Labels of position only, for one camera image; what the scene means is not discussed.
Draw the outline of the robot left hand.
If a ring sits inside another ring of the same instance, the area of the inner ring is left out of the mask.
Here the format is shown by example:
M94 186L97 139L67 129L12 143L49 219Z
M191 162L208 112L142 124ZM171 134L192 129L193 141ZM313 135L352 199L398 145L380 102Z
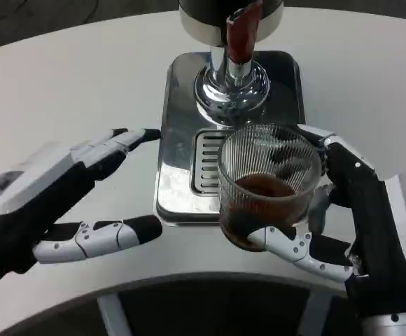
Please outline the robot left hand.
M70 263L157 239L154 215L61 223L98 182L112 175L158 129L111 129L76 146L49 143L0 174L0 279L33 265Z

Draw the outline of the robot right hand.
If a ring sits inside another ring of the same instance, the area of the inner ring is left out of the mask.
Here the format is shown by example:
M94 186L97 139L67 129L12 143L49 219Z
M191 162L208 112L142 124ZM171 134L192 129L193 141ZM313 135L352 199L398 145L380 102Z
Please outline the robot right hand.
M406 313L403 177L380 180L375 168L332 132L302 124L294 130L320 153L330 185L316 191L308 232L286 235L257 220L248 240L302 270L343 283L360 317ZM352 244L318 233L331 204L351 210L356 233Z

